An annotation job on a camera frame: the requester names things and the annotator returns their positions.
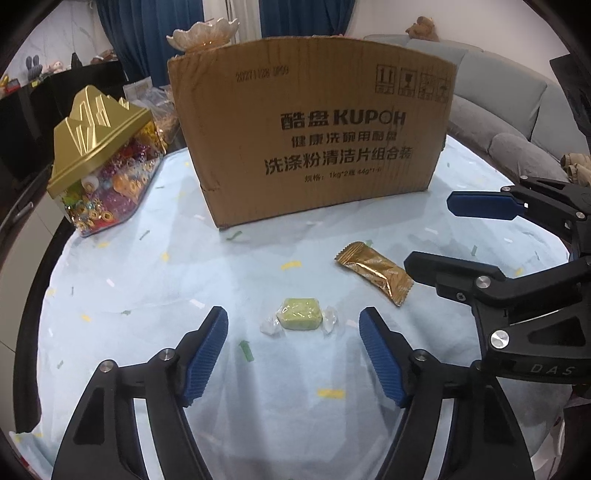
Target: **light blue tablecloth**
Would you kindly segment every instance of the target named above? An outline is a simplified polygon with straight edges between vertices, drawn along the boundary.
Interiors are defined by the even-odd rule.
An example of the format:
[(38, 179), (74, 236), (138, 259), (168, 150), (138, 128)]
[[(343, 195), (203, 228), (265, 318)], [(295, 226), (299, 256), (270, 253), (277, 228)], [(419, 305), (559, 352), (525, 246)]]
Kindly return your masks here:
[[(526, 275), (567, 261), (553, 235), (516, 219), (456, 218), (452, 190), (497, 190), (509, 181), (448, 137), (426, 192), (311, 210), (218, 231), (188, 152), (164, 162), (144, 204), (126, 224), (87, 239), (74, 235), (59, 259), (41, 314), (38, 385), (41, 423), (19, 448), (48, 478), (70, 416), (97, 364), (147, 361), (199, 327), (209, 309), (228, 311), (228, 339), (203, 398), (187, 418), (214, 479), (360, 480), (373, 478), (400, 411), (386, 399), (356, 328), (375, 306), (413, 348), (443, 362), (480, 357), (470, 308), (415, 285), (402, 308), (339, 267), (353, 241), (402, 265), (413, 250), (498, 265)], [(300, 267), (286, 268), (290, 262)], [(340, 326), (271, 338), (261, 320), (286, 297), (315, 297), (338, 311)], [(249, 342), (246, 361), (240, 342)], [(501, 381), (530, 452), (539, 447), (569, 397), (569, 386)], [(343, 399), (321, 389), (343, 390)], [(138, 426), (150, 478), (161, 478), (145, 413)], [(451, 415), (426, 478), (436, 478)]]

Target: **sofa cushion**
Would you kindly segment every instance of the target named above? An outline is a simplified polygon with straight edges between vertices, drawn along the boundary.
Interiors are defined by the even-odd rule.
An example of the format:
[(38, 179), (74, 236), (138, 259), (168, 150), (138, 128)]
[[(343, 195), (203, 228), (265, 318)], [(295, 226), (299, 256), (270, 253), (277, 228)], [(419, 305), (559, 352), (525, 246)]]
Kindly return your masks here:
[(406, 33), (402, 34), (402, 35), (401, 34), (398, 34), (398, 35), (377, 34), (377, 35), (368, 35), (367, 37), (364, 37), (363, 39), (369, 40), (369, 41), (376, 41), (379, 43), (388, 43), (390, 45), (399, 45), (400, 47), (404, 47), (404, 46), (406, 46), (406, 44), (410, 40), (410, 37)]
[(515, 127), (457, 95), (453, 96), (447, 130), (467, 147), (476, 147), (484, 152), (488, 152), (492, 139), (499, 133), (513, 134), (525, 140)]
[(514, 178), (532, 175), (550, 180), (569, 180), (554, 157), (524, 138), (498, 134), (492, 139), (488, 153), (498, 163), (499, 170), (512, 173)]
[(562, 88), (555, 83), (550, 82), (542, 94), (531, 142), (556, 158), (567, 153), (589, 153), (587, 140), (574, 121)]
[(445, 43), (438, 43), (427, 40), (418, 40), (416, 38), (411, 39), (407, 44), (406, 48), (413, 50), (422, 51), (429, 55), (435, 55), (440, 59), (450, 61), (459, 65), (462, 62), (462, 58), (468, 51), (467, 48), (459, 48), (456, 46), (446, 45)]
[(546, 89), (542, 75), (488, 52), (468, 51), (454, 93), (485, 108), (530, 138)]

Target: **gold wrapped candy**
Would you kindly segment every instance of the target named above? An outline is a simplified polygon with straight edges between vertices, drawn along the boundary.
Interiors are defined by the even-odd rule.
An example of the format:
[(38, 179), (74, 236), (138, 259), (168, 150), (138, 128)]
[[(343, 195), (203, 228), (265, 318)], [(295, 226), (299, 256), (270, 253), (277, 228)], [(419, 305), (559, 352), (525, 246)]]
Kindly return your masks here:
[(369, 280), (399, 307), (414, 284), (402, 268), (363, 242), (347, 245), (335, 260)]

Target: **stuffed toy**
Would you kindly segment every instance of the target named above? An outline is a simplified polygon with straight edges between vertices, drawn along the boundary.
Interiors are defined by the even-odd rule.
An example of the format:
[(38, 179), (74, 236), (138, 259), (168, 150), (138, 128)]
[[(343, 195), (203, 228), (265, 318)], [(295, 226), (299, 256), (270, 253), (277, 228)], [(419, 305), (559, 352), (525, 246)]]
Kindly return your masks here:
[(417, 22), (412, 27), (406, 29), (406, 33), (410, 38), (417, 38), (419, 40), (439, 41), (437, 33), (435, 33), (435, 23), (432, 18), (419, 17)]
[(27, 57), (25, 65), (27, 66), (27, 80), (29, 82), (37, 80), (43, 71), (43, 65), (39, 65), (39, 55), (35, 55), (33, 58)]

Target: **yellow confetti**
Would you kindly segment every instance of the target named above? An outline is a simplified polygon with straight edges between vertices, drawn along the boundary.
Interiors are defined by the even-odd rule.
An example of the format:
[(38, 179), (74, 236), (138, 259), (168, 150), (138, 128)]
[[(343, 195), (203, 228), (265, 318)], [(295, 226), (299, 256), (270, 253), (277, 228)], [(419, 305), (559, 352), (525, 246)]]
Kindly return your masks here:
[(294, 262), (287, 262), (281, 266), (281, 269), (287, 270), (288, 268), (295, 268), (295, 267), (301, 267), (301, 262), (299, 260), (296, 260)]
[(345, 391), (332, 390), (330, 388), (319, 388), (318, 396), (322, 398), (332, 398), (333, 400), (343, 400), (345, 397)]

